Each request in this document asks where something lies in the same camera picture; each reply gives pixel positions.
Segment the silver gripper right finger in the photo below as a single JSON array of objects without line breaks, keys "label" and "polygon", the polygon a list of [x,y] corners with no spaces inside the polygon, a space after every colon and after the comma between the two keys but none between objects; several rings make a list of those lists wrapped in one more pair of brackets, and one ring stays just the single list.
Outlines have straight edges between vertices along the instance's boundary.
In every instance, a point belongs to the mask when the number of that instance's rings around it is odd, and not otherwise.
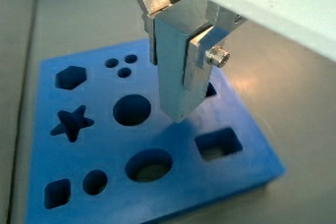
[{"label": "silver gripper right finger", "polygon": [[208,1],[207,22],[192,35],[187,47],[187,60],[183,84],[193,90],[209,80],[211,67],[221,68],[229,59],[229,53],[219,43],[247,21],[244,17]]}]

